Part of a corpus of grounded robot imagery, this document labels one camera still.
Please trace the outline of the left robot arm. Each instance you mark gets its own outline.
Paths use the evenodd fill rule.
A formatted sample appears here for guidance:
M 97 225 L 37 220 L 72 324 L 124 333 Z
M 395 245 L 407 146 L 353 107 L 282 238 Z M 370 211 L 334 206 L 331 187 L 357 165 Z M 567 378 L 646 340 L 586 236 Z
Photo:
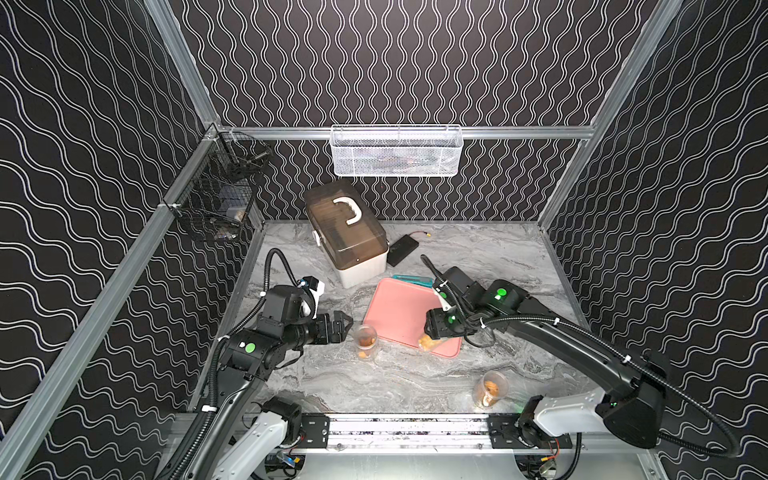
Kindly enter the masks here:
M 254 479 L 270 454 L 302 441 L 301 408 L 277 397 L 262 403 L 240 438 L 233 433 L 272 373 L 292 365 L 289 353 L 301 357 L 308 346 L 343 343 L 353 319 L 320 312 L 324 285 L 315 277 L 290 274 L 287 283 L 272 284 L 274 259 L 290 266 L 280 249 L 267 252 L 264 290 L 246 318 L 217 340 L 196 416 L 157 478 Z

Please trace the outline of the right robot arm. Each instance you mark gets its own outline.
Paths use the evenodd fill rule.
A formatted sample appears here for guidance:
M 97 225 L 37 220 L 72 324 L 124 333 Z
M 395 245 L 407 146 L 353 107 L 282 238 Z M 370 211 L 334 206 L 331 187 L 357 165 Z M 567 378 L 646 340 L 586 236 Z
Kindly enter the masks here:
M 523 443 L 534 445 L 565 434 L 605 432 L 641 449 L 652 449 L 664 441 L 710 457 L 738 456 L 738 441 L 725 422 L 668 381 L 661 354 L 623 352 L 510 281 L 498 279 L 484 287 L 456 266 L 440 271 L 427 255 L 420 259 L 434 277 L 432 290 L 440 302 L 425 317 L 424 332 L 431 340 L 470 341 L 476 334 L 494 339 L 499 332 L 509 333 L 595 383 L 595 389 L 585 394 L 531 397 L 518 418 Z M 699 445 L 663 431 L 662 418 L 671 395 L 698 410 L 720 430 L 725 445 Z

